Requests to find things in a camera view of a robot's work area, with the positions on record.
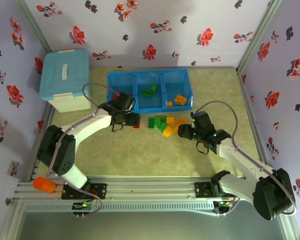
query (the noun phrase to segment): grey cable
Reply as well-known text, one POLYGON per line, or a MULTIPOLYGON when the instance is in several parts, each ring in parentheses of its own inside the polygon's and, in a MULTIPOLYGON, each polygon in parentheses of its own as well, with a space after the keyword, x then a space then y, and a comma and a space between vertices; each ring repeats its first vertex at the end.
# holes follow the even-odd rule
MULTIPOLYGON (((272 180, 278 184, 278 186, 284 191, 284 193, 286 194, 286 196, 289 198, 289 200, 291 201, 292 205, 293 205, 293 211, 291 212, 282 212, 283 215, 287 215, 287 216, 292 216, 295 215, 297 212, 297 205, 296 202, 294 201, 294 198, 291 196, 291 194, 288 192, 288 190, 281 184, 281 182, 275 178, 275 176, 272 175, 272 173, 270 173, 268 170, 264 169, 258 162, 254 161, 250 156, 248 156, 246 153, 244 153, 236 144, 235 142, 235 134, 238 130, 238 116, 235 112, 235 110, 227 103, 225 103, 224 101, 219 101, 219 100, 214 100, 214 101, 210 101, 207 102, 206 104, 204 104, 203 106, 201 106, 197 111, 195 111, 196 113, 199 112, 201 109, 203 109, 205 106, 210 105, 210 104, 214 104, 214 103, 220 103, 223 105, 226 105, 233 113, 234 118, 235 118, 235 127, 234 127, 234 131, 232 133, 231 136, 231 140, 232 140, 232 144, 235 147, 235 149, 241 153, 243 156, 245 156, 251 163, 253 163, 254 165, 256 165, 260 170, 262 170, 264 173, 266 173, 270 178, 272 178, 272 180)), ((233 209, 237 206, 237 204, 235 204, 232 209, 229 212, 232 212, 233 209)))
MULTIPOLYGON (((59 148, 60 148, 60 146, 61 146, 61 142, 62 142, 62 140, 64 139, 64 137, 65 137, 70 131, 74 130, 76 127, 78 127, 78 126, 84 124, 85 122, 90 121, 91 119, 95 118, 95 117, 96 117, 96 114, 97 114, 98 111, 99 111, 98 105, 97 105, 91 98, 89 98, 89 97, 86 95, 86 93, 85 93, 85 88, 86 88, 86 86, 88 86, 88 85, 99 85, 99 86, 102 86, 102 87, 104 87, 104 88, 106 88, 106 89, 109 89, 110 91, 114 92, 116 95, 119 95, 119 93, 118 93, 117 91, 115 91, 115 90, 113 90, 112 88, 110 88, 110 87, 108 87, 108 86, 106 86, 106 85, 104 85, 104 84, 101 84, 101 83, 97 83, 97 82, 88 82, 88 83, 86 83, 85 85, 83 85, 83 87, 82 87, 82 93, 83 93, 83 96, 84 96, 89 102, 91 102, 91 103, 95 106, 95 111, 92 113, 92 115, 90 115, 90 116, 88 116, 88 117, 86 117, 86 118, 84 118, 84 119, 78 121, 77 123, 73 124, 73 125, 72 125, 71 127, 69 127, 66 131, 64 131, 64 133, 61 135, 61 137, 59 138, 58 142, 56 143, 56 146, 55 146, 55 149, 54 149, 54 153, 53 153, 53 156, 52 156, 50 165, 49 165, 49 169, 48 169, 48 172, 46 173, 46 176, 45 176, 46 178, 48 178, 49 175, 50 175, 50 173, 52 172, 52 168, 53 168, 53 166, 54 166, 54 164, 55 164, 55 161, 56 161, 56 158, 57 158, 57 154, 58 154, 59 148)), ((101 209, 101 207, 102 207, 102 201, 101 201, 100 197, 98 197, 97 195, 95 195, 95 194, 93 194, 93 193, 90 193, 90 192, 81 190, 81 189, 79 189, 79 188, 76 188, 76 187, 73 186, 72 184, 69 184, 69 183, 68 183, 68 185, 69 185, 70 187, 72 187, 73 189, 77 190, 78 192, 81 192, 81 193, 83 193, 83 194, 90 195, 90 196, 92 196, 92 197, 94 197, 94 198, 96 198, 96 199, 98 199, 98 200, 100 201, 100 206, 99 206, 96 210, 94 210, 94 211, 92 211, 92 212, 90 212, 90 213, 95 213, 95 212, 97 212, 97 211, 99 211, 99 210, 101 209)))

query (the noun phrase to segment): white plastic box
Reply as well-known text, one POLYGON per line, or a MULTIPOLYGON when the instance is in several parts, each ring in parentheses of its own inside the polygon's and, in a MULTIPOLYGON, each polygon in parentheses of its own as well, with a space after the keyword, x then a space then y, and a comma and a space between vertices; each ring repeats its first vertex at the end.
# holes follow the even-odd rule
MULTIPOLYGON (((73 49, 48 53, 43 62, 40 97, 58 112, 65 113, 89 109, 91 102, 82 93, 84 84, 90 83, 89 53, 73 49)), ((85 94, 91 97, 90 85, 85 94)))

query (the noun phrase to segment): orange object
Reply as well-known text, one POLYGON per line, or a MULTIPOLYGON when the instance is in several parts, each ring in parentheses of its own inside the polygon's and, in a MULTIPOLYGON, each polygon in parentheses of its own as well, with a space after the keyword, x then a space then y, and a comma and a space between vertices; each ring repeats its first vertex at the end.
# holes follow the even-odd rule
POLYGON ((174 132, 175 134, 177 134, 177 133, 178 133, 178 129, 179 129, 179 126, 175 126, 175 127, 173 128, 173 132, 174 132))
POLYGON ((172 133, 172 130, 173 130, 172 126, 167 126, 162 134, 166 137, 169 137, 170 134, 172 133))
POLYGON ((181 124, 186 124, 186 123, 187 123, 187 119, 185 117, 174 120, 174 124, 177 126, 180 126, 181 124))
POLYGON ((174 116, 167 116, 165 122, 167 124, 175 124, 175 117, 174 116))
POLYGON ((51 194, 56 190, 57 185, 53 181, 50 181, 43 176, 39 176, 33 181, 33 187, 37 190, 51 194))
POLYGON ((175 96, 175 98, 174 98, 174 102, 176 103, 176 104, 179 104, 179 105, 185 105, 186 104, 186 102, 187 102, 187 99, 184 97, 184 96, 181 96, 181 95, 177 95, 177 96, 175 96))

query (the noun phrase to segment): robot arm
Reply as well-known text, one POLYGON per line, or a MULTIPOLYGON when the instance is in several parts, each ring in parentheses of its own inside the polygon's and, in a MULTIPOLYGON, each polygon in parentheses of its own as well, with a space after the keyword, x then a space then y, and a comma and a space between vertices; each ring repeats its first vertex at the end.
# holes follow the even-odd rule
POLYGON ((207 153, 209 150, 213 151, 232 163, 246 177, 246 179, 237 178, 224 170, 211 177, 209 189, 204 191, 216 195, 232 194, 246 200, 267 220, 272 220, 292 206, 287 194, 273 180, 276 178, 294 200, 290 178, 286 171, 281 168, 274 170, 234 145, 232 137, 226 131, 215 129, 206 112, 191 113, 191 118, 193 124, 179 126, 178 135, 197 140, 197 149, 198 144, 203 144, 207 153))
MULTIPOLYGON (((138 126, 140 115, 130 113, 134 104, 135 99, 122 92, 116 100, 99 105, 99 110, 97 114, 92 114, 93 117, 89 115, 79 120, 77 123, 82 122, 82 124, 71 129, 62 139, 52 170, 77 189, 89 190, 89 179, 75 165, 75 154, 79 144, 92 134, 109 126, 112 126, 113 132, 115 132, 115 125, 121 125, 121 128, 138 126)), ((37 158, 47 167, 52 162, 60 137, 75 124, 63 127, 51 125, 47 128, 37 152, 37 158)))

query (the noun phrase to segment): blue plastic bin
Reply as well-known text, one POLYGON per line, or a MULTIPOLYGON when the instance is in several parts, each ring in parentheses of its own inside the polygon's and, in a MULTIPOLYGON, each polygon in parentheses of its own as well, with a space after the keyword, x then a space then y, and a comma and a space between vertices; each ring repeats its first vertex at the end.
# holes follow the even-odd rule
MULTIPOLYGON (((194 94, 186 68, 109 72, 108 87, 133 96, 134 113, 180 112, 190 111, 193 108, 194 94), (152 84, 158 85, 156 93, 152 97, 143 96, 141 91, 150 90, 152 84), (174 102, 177 95, 187 99, 185 105, 181 106, 174 102), (172 106, 167 106, 169 101, 172 102, 172 106)), ((107 102, 113 97, 114 93, 107 90, 107 102)))

